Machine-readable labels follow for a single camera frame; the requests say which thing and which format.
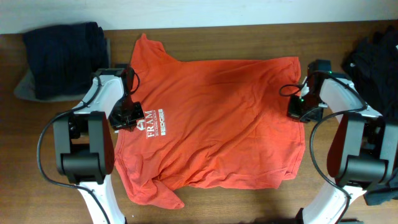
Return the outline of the navy blue garment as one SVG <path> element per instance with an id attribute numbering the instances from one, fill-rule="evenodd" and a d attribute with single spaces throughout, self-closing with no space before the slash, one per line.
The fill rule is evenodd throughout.
<path id="1" fill-rule="evenodd" d="M 22 40 L 40 100 L 86 93 L 91 74 L 109 67 L 107 41 L 96 22 L 35 29 Z"/>

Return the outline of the orange red printed t-shirt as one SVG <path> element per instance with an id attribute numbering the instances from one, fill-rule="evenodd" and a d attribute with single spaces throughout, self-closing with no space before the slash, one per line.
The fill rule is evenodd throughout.
<path id="1" fill-rule="evenodd" d="M 119 132 L 115 166 L 132 202 L 179 209 L 184 186 L 266 189 L 296 177 L 305 132 L 279 89 L 299 81 L 297 57 L 182 62 L 143 35 L 131 66 L 144 118 Z"/>

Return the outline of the grey garment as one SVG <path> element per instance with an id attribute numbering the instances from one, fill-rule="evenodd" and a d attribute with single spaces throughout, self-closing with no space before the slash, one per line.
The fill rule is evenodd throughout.
<path id="1" fill-rule="evenodd" d="M 109 67 L 109 41 L 103 37 L 47 37 L 39 43 L 27 42 L 30 68 L 14 89 L 22 100 L 58 102 L 81 100 L 97 68 Z"/>

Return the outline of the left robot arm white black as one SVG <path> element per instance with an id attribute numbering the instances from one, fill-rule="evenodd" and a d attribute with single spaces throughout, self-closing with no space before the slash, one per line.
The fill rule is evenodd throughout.
<path id="1" fill-rule="evenodd" d="M 126 223 L 111 183 L 111 131 L 134 129 L 144 118 L 131 99 L 140 79 L 131 68 L 101 68 L 83 99 L 53 123 L 58 173 L 86 203 L 93 223 Z"/>

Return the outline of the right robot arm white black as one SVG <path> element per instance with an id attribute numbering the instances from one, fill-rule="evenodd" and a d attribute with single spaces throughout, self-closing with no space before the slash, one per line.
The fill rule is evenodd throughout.
<path id="1" fill-rule="evenodd" d="M 298 211 L 295 222 L 344 223 L 353 201 L 391 181 L 397 166 L 397 121 L 374 110 L 343 74 L 315 70 L 297 88 L 289 95 L 288 116 L 316 123 L 309 151 L 325 183 L 313 201 Z M 332 118 L 339 126 L 323 173 L 313 145 L 318 128 Z"/>

